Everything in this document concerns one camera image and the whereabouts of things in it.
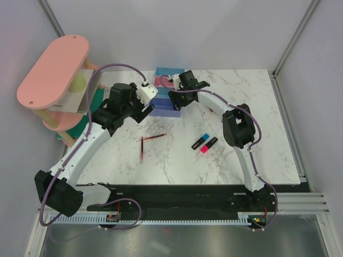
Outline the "light blue bin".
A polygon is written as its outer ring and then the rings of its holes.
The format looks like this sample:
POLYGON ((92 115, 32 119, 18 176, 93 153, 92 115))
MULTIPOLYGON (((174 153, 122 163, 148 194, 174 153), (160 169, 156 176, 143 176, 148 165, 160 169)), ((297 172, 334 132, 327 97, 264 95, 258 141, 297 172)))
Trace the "light blue bin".
POLYGON ((185 72, 182 68, 172 68, 172 67, 157 67, 155 70, 155 76, 169 75, 173 76, 175 74, 181 74, 185 72))

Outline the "purple bin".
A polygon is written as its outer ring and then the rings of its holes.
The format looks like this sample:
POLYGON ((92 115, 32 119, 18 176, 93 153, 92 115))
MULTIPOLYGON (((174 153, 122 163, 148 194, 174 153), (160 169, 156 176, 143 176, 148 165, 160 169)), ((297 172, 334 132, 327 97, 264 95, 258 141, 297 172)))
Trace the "purple bin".
POLYGON ((154 105, 154 110, 150 113, 150 116, 170 118, 181 117, 181 112, 174 109, 172 101, 169 98, 153 98, 151 103, 154 105))

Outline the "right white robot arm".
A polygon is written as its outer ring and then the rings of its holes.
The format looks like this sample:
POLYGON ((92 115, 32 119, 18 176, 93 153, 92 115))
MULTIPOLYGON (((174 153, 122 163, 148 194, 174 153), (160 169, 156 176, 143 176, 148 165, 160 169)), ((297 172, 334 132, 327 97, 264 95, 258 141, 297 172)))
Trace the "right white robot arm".
POLYGON ((252 116, 247 104, 233 105, 214 92, 206 81, 198 81, 192 71, 166 77, 174 86, 168 92, 173 107, 180 110, 196 101, 222 117, 225 142, 233 147, 244 177, 245 204, 253 211, 259 210, 270 199, 268 188, 273 186, 261 177, 252 147, 262 139, 262 130, 252 116))

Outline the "pink bin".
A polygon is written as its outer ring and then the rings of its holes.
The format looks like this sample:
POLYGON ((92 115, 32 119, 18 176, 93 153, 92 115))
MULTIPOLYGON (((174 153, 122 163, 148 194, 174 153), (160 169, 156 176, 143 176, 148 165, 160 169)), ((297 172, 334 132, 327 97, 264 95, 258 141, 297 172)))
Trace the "pink bin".
POLYGON ((162 77, 159 75, 156 75, 153 80, 153 85, 155 87, 162 87, 165 85, 166 87, 173 88, 174 84, 173 82, 170 82, 167 77, 162 77))

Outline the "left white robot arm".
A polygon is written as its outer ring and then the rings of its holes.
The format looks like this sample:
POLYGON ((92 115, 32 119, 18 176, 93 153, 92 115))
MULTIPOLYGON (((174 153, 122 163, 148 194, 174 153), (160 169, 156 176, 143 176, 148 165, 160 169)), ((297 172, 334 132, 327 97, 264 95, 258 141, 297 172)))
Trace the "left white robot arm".
POLYGON ((105 99, 92 113, 77 142, 70 151, 49 171, 38 171, 34 177, 41 207, 48 206, 58 213, 71 217, 81 207, 98 204, 105 210, 117 206, 117 196, 105 186, 96 184, 81 188, 78 179, 87 164, 107 142, 126 118, 140 123, 154 109, 151 100, 158 90, 152 84, 114 84, 105 99))

